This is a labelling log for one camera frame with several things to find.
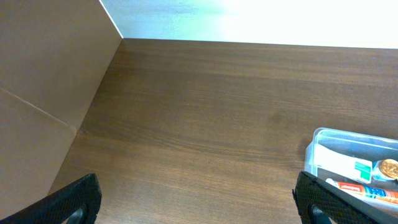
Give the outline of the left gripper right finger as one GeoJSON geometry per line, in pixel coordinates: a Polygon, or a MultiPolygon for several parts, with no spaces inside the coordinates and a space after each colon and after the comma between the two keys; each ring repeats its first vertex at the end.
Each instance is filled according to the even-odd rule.
{"type": "Polygon", "coordinates": [[[304,224],[397,223],[397,217],[389,215],[305,171],[299,173],[292,194],[298,214],[304,224]]]}

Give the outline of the orange tablet tube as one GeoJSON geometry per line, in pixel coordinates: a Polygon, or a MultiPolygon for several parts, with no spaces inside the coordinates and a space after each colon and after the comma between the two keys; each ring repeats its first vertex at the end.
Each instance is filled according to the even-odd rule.
{"type": "Polygon", "coordinates": [[[334,187],[359,198],[370,199],[389,205],[397,205],[397,191],[384,190],[367,185],[350,184],[346,182],[338,182],[333,179],[327,179],[327,183],[334,187]]]}

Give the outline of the white green medicine box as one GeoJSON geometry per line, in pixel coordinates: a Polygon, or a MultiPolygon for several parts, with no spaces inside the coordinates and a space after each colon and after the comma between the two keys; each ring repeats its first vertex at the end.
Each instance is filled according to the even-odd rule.
{"type": "Polygon", "coordinates": [[[343,177],[370,184],[373,163],[365,159],[346,156],[320,144],[314,146],[313,163],[317,168],[333,172],[343,177]]]}

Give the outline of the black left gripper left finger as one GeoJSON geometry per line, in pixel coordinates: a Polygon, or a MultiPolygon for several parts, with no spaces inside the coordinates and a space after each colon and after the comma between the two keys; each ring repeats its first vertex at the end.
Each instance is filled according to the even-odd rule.
{"type": "Polygon", "coordinates": [[[1,223],[94,224],[101,206],[101,189],[91,173],[1,220],[1,223]]]}

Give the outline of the small gold lid jar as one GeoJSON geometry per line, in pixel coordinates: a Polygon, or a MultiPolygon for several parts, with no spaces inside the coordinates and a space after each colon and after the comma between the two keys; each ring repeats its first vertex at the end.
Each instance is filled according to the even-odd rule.
{"type": "Polygon", "coordinates": [[[397,161],[384,159],[373,163],[372,176],[375,180],[397,180],[397,161]]]}

